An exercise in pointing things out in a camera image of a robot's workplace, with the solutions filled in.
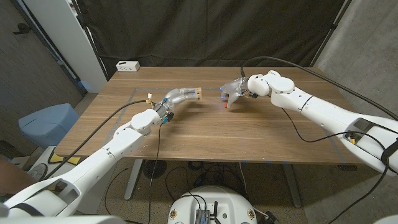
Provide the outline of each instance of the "black curtain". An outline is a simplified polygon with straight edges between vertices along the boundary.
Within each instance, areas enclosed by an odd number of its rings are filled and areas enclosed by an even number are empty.
[[[141,66],[309,66],[344,0],[78,0],[109,76]],[[251,66],[281,67],[278,62]]]

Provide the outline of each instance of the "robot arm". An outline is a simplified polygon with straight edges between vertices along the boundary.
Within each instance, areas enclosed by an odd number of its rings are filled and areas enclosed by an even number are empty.
[[[193,88],[174,89],[155,106],[136,114],[118,128],[105,146],[78,164],[71,171],[38,182],[10,198],[5,206],[8,217],[66,217],[73,215],[83,196],[122,157],[137,150],[150,127],[172,119],[172,111],[184,100],[198,99]]]
[[[365,164],[383,172],[386,167],[386,154],[383,153],[382,147],[369,136],[360,133],[366,133],[378,139],[387,149],[386,151],[391,154],[389,156],[390,170],[387,171],[387,175],[396,175],[398,153],[395,153],[393,148],[397,148],[398,144],[397,121],[344,110],[302,91],[295,87],[292,80],[281,77],[279,73],[272,70],[266,75],[253,75],[250,78],[239,78],[238,80],[243,83],[241,86],[247,87],[247,91],[259,96],[265,96],[271,91],[272,104],[299,112],[331,133],[352,131],[353,133],[340,134],[336,137]],[[228,100],[228,108],[235,100],[235,98],[231,101]]]

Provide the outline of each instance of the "black cable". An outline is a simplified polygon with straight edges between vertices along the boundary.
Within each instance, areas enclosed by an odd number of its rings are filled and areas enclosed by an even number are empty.
[[[156,160],[155,160],[154,169],[152,170],[152,176],[150,177],[150,184],[149,184],[149,217],[148,217],[148,224],[150,223],[150,201],[152,200],[152,180],[153,180],[153,178],[154,178],[154,173],[155,173],[157,158],[159,157],[159,149],[160,149],[160,129],[161,129],[162,125],[163,125],[163,123],[161,123],[160,126],[159,126],[159,140],[157,141]]]
[[[213,165],[210,166],[210,167],[207,168],[207,169],[206,169],[206,168],[203,168],[203,169],[206,171],[206,172],[205,172],[205,176],[207,175],[208,172],[214,172],[214,173],[220,172],[220,170],[211,170],[212,167],[220,168],[219,165],[218,165],[217,163],[215,163],[215,164],[213,163]],[[246,191],[244,190],[243,181],[242,181],[242,179],[240,178],[240,176],[239,176],[236,172],[234,172],[234,171],[231,169],[230,166],[224,165],[224,167],[228,168],[228,170],[223,170],[222,176],[225,176],[225,175],[224,175],[224,172],[229,172],[229,173],[233,174],[233,175],[235,176],[235,178],[239,180],[239,185],[240,185],[239,190],[236,190],[234,187],[232,187],[232,186],[226,184],[225,182],[220,183],[220,182],[217,182],[217,181],[211,181],[211,180],[209,180],[209,179],[207,179],[207,181],[208,181],[209,183],[211,183],[211,184],[218,184],[218,185],[222,185],[222,186],[228,187],[228,188],[230,188],[230,189],[233,189],[235,192],[239,192],[239,193],[240,193],[241,195],[243,195],[244,197],[247,197],[248,195],[247,195]]]
[[[126,170],[128,170],[128,168],[125,168],[124,170],[122,170],[122,171],[120,171],[118,174],[116,174],[116,176],[113,177],[111,183],[109,184],[108,188],[106,189],[104,204],[105,204],[105,210],[107,211],[107,213],[108,213],[109,215],[112,215],[112,214],[111,214],[111,212],[108,210],[108,206],[106,206],[106,198],[107,198],[107,196],[108,196],[108,190],[109,190],[109,188],[111,188],[111,185],[112,185],[113,181],[114,181],[121,173],[123,173],[123,172],[126,171]],[[124,220],[124,221],[125,221],[125,222],[128,222],[128,223],[142,224],[142,223],[135,222],[135,221],[131,221],[131,220]]]
[[[190,195],[183,195],[183,196],[179,197],[178,199],[180,199],[180,198],[185,198],[185,197],[200,197],[200,198],[204,201],[204,203],[205,203],[205,210],[207,209],[206,200],[205,200],[202,196],[190,194]]]
[[[361,198],[359,198],[358,200],[356,200],[355,202],[353,202],[351,205],[349,205],[346,209],[344,209],[342,212],[340,212],[334,219],[332,219],[328,224],[331,224],[332,222],[334,222],[336,219],[338,219],[342,214],[344,214],[345,212],[347,212],[352,206],[356,205],[358,202],[362,201],[363,199],[365,199],[367,196],[369,196],[374,189],[376,189],[376,187],[379,186],[379,184],[381,183],[381,181],[383,180],[383,178],[386,176],[387,171],[388,171],[388,165],[389,165],[389,160],[387,159],[386,161],[386,168],[384,169],[383,173],[381,174],[379,180],[376,182],[376,184],[374,184],[374,186],[372,187],[372,189],[367,192],[365,195],[363,195]]]
[[[358,97],[358,98],[360,98],[360,99],[362,99],[362,100],[364,100],[364,101],[370,103],[371,105],[373,105],[373,106],[379,108],[381,111],[383,111],[383,112],[385,112],[386,114],[388,114],[391,118],[394,118],[396,121],[398,121],[398,116],[397,116],[397,115],[395,115],[393,112],[389,111],[389,110],[386,109],[385,107],[381,106],[380,104],[374,102],[373,100],[370,100],[369,98],[366,98],[365,96],[360,95],[359,93],[357,93],[357,92],[355,92],[355,91],[353,91],[353,90],[350,90],[349,88],[347,88],[347,87],[345,87],[345,86],[343,86],[343,85],[341,85],[341,84],[339,84],[339,83],[337,83],[337,82],[335,82],[335,81],[333,81],[333,80],[330,80],[329,78],[324,77],[323,75],[321,75],[321,74],[319,74],[319,73],[317,73],[317,72],[313,72],[313,71],[311,71],[311,70],[309,70],[309,69],[307,69],[307,68],[301,67],[300,65],[297,65],[297,64],[295,64],[295,63],[288,62],[288,61],[286,61],[286,60],[282,60],[282,59],[279,59],[279,58],[274,58],[274,57],[269,57],[269,56],[260,56],[260,57],[254,57],[254,58],[247,59],[245,62],[243,62],[242,66],[241,66],[241,75],[242,75],[242,77],[245,77],[245,76],[246,76],[246,75],[244,74],[243,67],[245,67],[245,65],[246,65],[248,62],[251,62],[251,61],[253,61],[253,60],[259,60],[259,59],[269,59],[269,60],[274,60],[274,61],[277,61],[277,62],[283,62],[283,63],[286,63],[286,64],[288,64],[288,65],[292,65],[292,66],[294,66],[294,67],[297,67],[297,68],[299,68],[299,69],[301,69],[301,70],[303,70],[303,71],[306,71],[306,72],[308,72],[308,73],[311,74],[311,75],[315,75],[316,77],[321,78],[321,79],[323,79],[324,81],[326,81],[326,82],[328,82],[328,83],[331,83],[331,84],[333,84],[334,86],[337,86],[338,88],[341,88],[342,90],[347,91],[348,93],[351,93],[352,95],[354,95],[354,96],[356,96],[356,97]]]
[[[172,169],[172,170],[169,171],[169,173],[166,175],[166,178],[165,178],[165,180],[164,180],[164,181],[165,181],[165,184],[166,184],[167,192],[169,193],[170,197],[172,198],[173,203],[175,202],[175,199],[174,199],[172,193],[171,193],[170,190],[169,190],[169,186],[167,185],[167,177],[168,177],[173,171],[175,171],[176,169],[184,169],[184,170],[185,170],[185,176],[187,177],[188,193],[189,193],[190,195],[193,195],[193,194],[191,193],[191,191],[190,191],[191,187],[189,186],[189,182],[188,182],[188,171],[187,171],[187,168],[182,167],[182,166],[176,167],[176,168],[174,168],[174,169]],[[198,204],[199,204],[199,209],[200,209],[199,200],[198,200],[195,196],[193,196],[193,197],[194,197],[195,200],[198,202]]]
[[[316,139],[316,140],[313,140],[313,141],[305,140],[303,137],[301,137],[299,131],[297,130],[296,125],[294,124],[292,118],[289,116],[289,114],[286,112],[286,110],[283,109],[283,108],[281,108],[281,109],[285,112],[285,114],[287,115],[287,117],[288,117],[288,118],[290,119],[290,121],[292,122],[293,127],[294,127],[294,129],[296,130],[296,133],[298,134],[298,136],[300,137],[300,139],[303,140],[303,141],[305,141],[305,142],[317,142],[317,141],[321,141],[321,140],[324,140],[324,139],[327,139],[327,138],[331,138],[331,137],[333,137],[333,136],[337,136],[337,135],[339,135],[339,134],[358,133],[358,134],[364,134],[364,135],[370,137],[371,139],[375,140],[375,141],[382,147],[383,151],[386,150],[386,148],[383,146],[383,144],[381,144],[381,142],[380,142],[379,140],[377,140],[375,137],[371,136],[371,135],[368,134],[368,133],[362,133],[362,132],[359,132],[359,131],[344,131],[344,132],[341,132],[341,133],[331,134],[331,135],[326,136],[326,137],[324,137],[324,138]],[[369,196],[369,195],[374,191],[374,189],[376,189],[376,188],[379,186],[379,184],[381,183],[381,181],[383,180],[383,178],[386,176],[388,170],[389,170],[389,160],[388,160],[388,158],[387,158],[386,167],[384,168],[384,171],[383,171],[383,173],[381,174],[379,180],[373,185],[372,189],[371,189],[369,192],[367,192],[366,194],[364,194],[361,198],[359,198],[358,200],[356,200],[355,202],[353,202],[351,205],[349,205],[347,208],[345,208],[342,212],[340,212],[334,219],[332,219],[332,221],[329,222],[329,224],[331,224],[331,223],[334,222],[337,218],[339,218],[342,214],[344,214],[345,212],[347,212],[352,206],[356,205],[358,202],[362,201],[362,200],[365,199],[367,196]]]
[[[86,140],[84,140],[68,157],[66,157],[61,163],[59,163],[59,165],[53,170],[51,171],[49,174],[47,174],[42,180],[47,180],[49,177],[51,177],[57,170],[59,170],[59,168],[61,168],[61,166],[63,166],[66,162],[68,162],[68,160],[70,158],[72,158],[76,152],[78,152],[87,142],[88,140],[91,139],[91,137],[93,137],[93,135],[106,123],[108,122],[116,113],[118,113],[119,111],[121,111],[123,108],[136,104],[136,103],[146,103],[146,100],[138,100],[138,101],[134,101],[131,103],[128,103],[122,107],[120,107],[119,109],[117,109],[115,112],[113,112],[113,114],[111,114],[111,116],[109,116],[108,118],[106,118],[87,138]]]

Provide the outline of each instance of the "small object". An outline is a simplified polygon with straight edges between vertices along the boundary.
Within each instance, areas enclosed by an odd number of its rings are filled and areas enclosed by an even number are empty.
[[[356,166],[346,166],[346,165],[337,165],[339,169],[342,171],[357,171],[358,168]]]
[[[44,163],[41,163],[37,166],[35,166],[33,169],[31,169],[27,174],[31,176],[33,179],[40,181],[47,173],[47,165]]]
[[[29,158],[30,158],[30,156],[15,157],[15,158],[11,159],[11,163],[14,164],[15,166],[18,166],[19,168],[23,169],[24,165],[26,164],[26,162]]]
[[[267,211],[266,215],[264,215],[259,221],[260,224],[279,224],[279,220],[270,212]]]
[[[200,87],[195,88],[195,93],[199,96],[198,100],[201,100],[202,99],[202,95],[201,95],[201,88]]]
[[[29,33],[30,30],[32,30],[32,28],[30,28],[28,25],[24,24],[24,23],[18,23],[18,30],[17,32],[13,32],[13,34],[15,35],[20,35],[20,34],[27,34]]]
[[[144,173],[144,176],[146,176],[148,179],[150,179],[152,177],[152,173],[154,173],[153,179],[156,179],[164,174],[166,168],[167,168],[166,161],[158,160],[156,162],[153,160],[149,160],[145,162],[142,168],[142,172]]]
[[[253,210],[249,209],[248,210],[248,217],[253,220],[256,217],[256,214],[254,213]]]
[[[213,211],[213,216],[214,216],[214,217],[217,217],[217,207],[218,207],[218,202],[215,201],[215,202],[214,202],[214,211]]]
[[[170,218],[173,220],[175,217],[177,217],[177,211],[174,209],[170,212]]]
[[[174,117],[174,113],[173,112],[170,112],[168,115],[166,115],[166,117],[165,117],[165,119],[166,119],[166,122],[168,121],[168,122],[170,122],[172,119],[173,119],[173,117]]]
[[[210,211],[197,209],[195,224],[210,224]]]
[[[203,183],[203,181],[206,179],[206,174],[200,174],[200,176],[197,178],[197,180],[195,181],[195,183],[193,183],[193,185],[195,187],[199,187],[201,186],[201,184]]]
[[[136,72],[139,70],[139,62],[137,61],[120,61],[116,64],[119,72]]]

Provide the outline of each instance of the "electrical outlet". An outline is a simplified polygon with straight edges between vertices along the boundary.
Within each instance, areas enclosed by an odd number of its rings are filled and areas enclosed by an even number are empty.
[[[136,72],[139,70],[139,62],[136,61],[120,61],[116,64],[119,72]]]

